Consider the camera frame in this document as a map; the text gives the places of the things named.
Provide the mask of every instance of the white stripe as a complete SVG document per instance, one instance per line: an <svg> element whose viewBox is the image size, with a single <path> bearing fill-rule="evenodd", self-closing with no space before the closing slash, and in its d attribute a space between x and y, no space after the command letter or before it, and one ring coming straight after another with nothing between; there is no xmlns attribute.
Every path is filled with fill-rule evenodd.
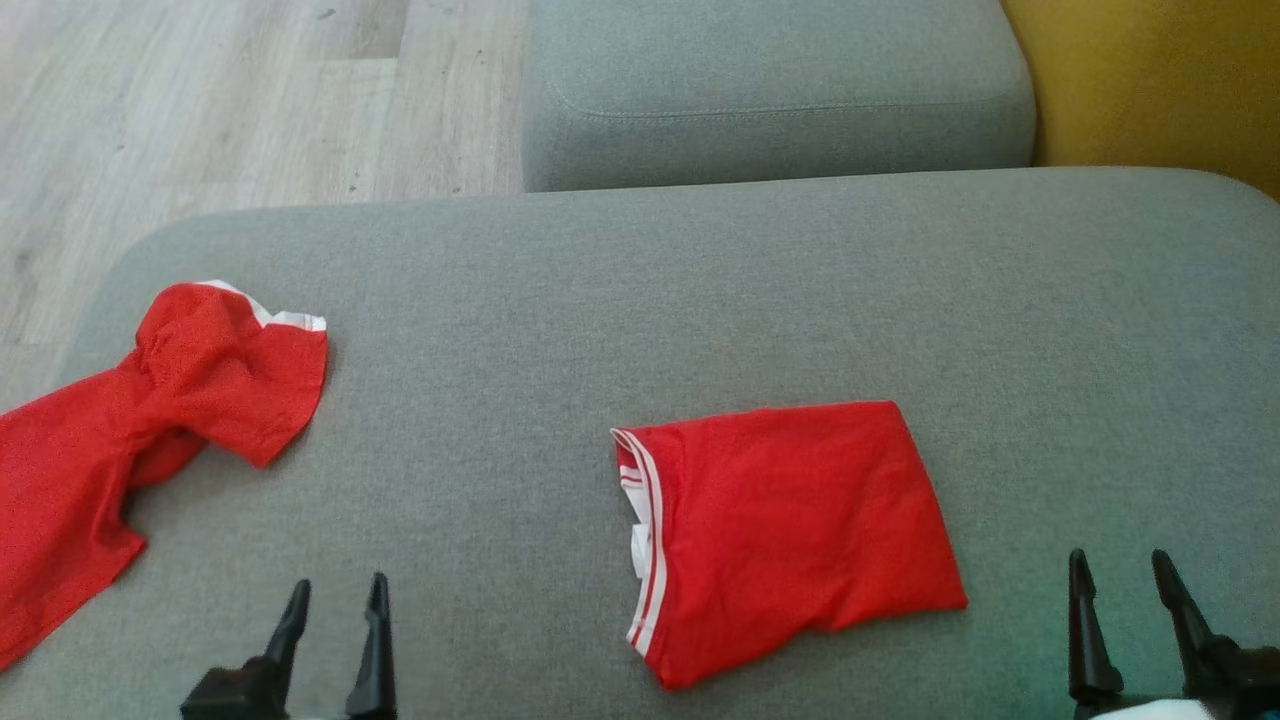
<svg viewBox="0 0 1280 720"><path fill-rule="evenodd" d="M636 460L640 459L640 455L635 451L635 448L631 447L631 441L628 441L627 437L622 434L622 430L612 429L609 432L613 434L613 439L617 441L618 445L625 447L627 452L630 452ZM644 482L643 473L641 473L641 482ZM645 501L648 501L649 493L644 493L644 497ZM636 630L640 629L640 614L644 612L644 598L648 594L649 594L649 568L645 566L644 574L640 575L640 602L636 603L636 614L634 618L631 618L631 628L627 630L627 644L632 643L636 635Z"/></svg>
<svg viewBox="0 0 1280 720"><path fill-rule="evenodd" d="M635 619L631 621L631 630L627 633L627 641L635 643L636 652L641 656L648 656L654 628L658 626L662 600L667 593L667 556L662 548L662 482L658 477L658 468L653 461L653 455L640 443L639 438L626 430L617 429L613 430L613 437L618 442L623 442L627 450L636 457L640 465L641 482L653 493L653 502L650 503L650 512L653 515L652 547L655 559L653 577L644 578L640 583L640 601L636 603ZM645 612L645 598L649 596L650 583L653 584L653 597L649 598L649 612Z"/></svg>
<svg viewBox="0 0 1280 720"><path fill-rule="evenodd" d="M262 325L292 325L294 328L302 328L310 332L324 332L328 328L325 319L319 315L305 315L302 313L276 313L273 315L266 307L253 300L250 295L237 290L228 282L224 281L205 281L196 284L204 284L209 287L216 287L218 290L225 290L227 292L234 292L244 300L248 300L248 306L253 310L253 319L257 324Z"/></svg>

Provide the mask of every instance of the clothing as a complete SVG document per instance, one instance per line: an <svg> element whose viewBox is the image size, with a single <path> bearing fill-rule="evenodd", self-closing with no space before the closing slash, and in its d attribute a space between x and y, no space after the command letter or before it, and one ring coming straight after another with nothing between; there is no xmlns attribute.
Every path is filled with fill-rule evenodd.
<svg viewBox="0 0 1280 720"><path fill-rule="evenodd" d="M325 328L220 281L175 284L118 366L0 416L0 669L146 547L120 518L127 491L206 442L257 468L284 450L320 400Z"/></svg>
<svg viewBox="0 0 1280 720"><path fill-rule="evenodd" d="M614 429L639 518L627 641L667 689L804 629L968 605L942 514L892 402Z"/></svg>

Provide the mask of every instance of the gray sofa cushion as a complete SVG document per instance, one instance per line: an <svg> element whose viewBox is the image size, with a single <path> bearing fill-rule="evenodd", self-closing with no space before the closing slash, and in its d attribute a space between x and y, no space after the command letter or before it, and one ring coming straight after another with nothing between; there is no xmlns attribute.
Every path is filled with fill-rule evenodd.
<svg viewBox="0 0 1280 720"><path fill-rule="evenodd" d="M1183 170L1033 169L264 210L111 273L63 380L219 277L324 314L310 429L137 493L151 548L0 675L5 717L174 717L315 582L291 706L339 708L370 575L403 717L1066 716L1066 559L1115 661L1180 685L1148 555L1216 629L1280 639L1280 206ZM896 400L972 606L806 635L667 694L608 428Z"/></svg>
<svg viewBox="0 0 1280 720"><path fill-rule="evenodd" d="M534 191L1025 165L998 0L532 4Z"/></svg>

